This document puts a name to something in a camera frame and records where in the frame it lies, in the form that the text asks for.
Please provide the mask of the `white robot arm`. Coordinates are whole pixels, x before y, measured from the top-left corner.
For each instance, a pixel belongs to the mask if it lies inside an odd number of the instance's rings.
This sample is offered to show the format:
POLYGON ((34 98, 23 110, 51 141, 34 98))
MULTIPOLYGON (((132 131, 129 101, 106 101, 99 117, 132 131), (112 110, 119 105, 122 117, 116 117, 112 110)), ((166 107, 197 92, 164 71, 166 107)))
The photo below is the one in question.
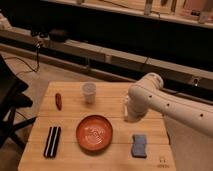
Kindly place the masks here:
POLYGON ((213 137, 213 106, 165 93, 163 86, 162 77, 156 73, 133 83, 124 102, 125 119, 138 121, 152 109, 213 137))

